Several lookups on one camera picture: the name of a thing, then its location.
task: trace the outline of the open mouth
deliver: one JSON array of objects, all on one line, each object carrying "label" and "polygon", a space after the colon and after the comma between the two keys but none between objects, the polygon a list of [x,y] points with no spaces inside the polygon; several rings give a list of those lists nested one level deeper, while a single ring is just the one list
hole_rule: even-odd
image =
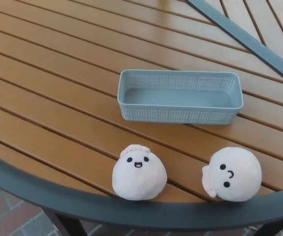
[{"label": "open mouth", "polygon": [[142,167],[142,162],[135,162],[135,167],[136,168],[140,168],[140,167]]},{"label": "open mouth", "polygon": [[234,176],[233,171],[228,171],[228,172],[231,174],[231,176],[229,178],[233,178],[233,176]]}]

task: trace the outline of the stuffed dumpling toy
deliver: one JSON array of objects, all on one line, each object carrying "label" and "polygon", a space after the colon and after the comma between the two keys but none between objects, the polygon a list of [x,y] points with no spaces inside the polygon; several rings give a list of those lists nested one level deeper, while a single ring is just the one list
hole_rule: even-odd
[{"label": "stuffed dumpling toy", "polygon": [[113,169],[113,189],[126,200],[153,199],[164,189],[166,182],[164,165],[142,145],[129,145]]},{"label": "stuffed dumpling toy", "polygon": [[217,151],[202,169],[202,185],[211,197],[243,202],[252,198],[262,181],[261,166],[250,151],[226,147]]}]

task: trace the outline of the rectangular basket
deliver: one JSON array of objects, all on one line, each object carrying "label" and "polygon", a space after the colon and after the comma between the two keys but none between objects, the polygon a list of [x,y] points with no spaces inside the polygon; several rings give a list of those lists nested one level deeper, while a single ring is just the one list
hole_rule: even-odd
[{"label": "rectangular basket", "polygon": [[243,107],[229,72],[125,70],[117,100],[125,120],[144,122],[230,124]]}]

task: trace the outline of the ground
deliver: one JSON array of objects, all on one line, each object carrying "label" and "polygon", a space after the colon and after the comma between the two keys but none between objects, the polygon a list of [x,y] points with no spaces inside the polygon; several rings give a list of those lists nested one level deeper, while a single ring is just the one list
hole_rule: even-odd
[{"label": "ground", "polygon": [[[251,236],[253,229],[206,233],[146,232],[83,222],[89,236]],[[0,236],[61,236],[41,208],[0,190]]]}]

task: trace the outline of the table edge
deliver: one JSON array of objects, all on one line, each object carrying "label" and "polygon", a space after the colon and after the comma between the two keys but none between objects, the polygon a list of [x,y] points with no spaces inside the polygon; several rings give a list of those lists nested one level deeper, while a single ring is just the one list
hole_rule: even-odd
[{"label": "table edge", "polygon": [[38,178],[0,160],[0,188],[64,215],[106,225],[164,231],[216,231],[283,219],[283,191],[244,203],[131,202]]}]

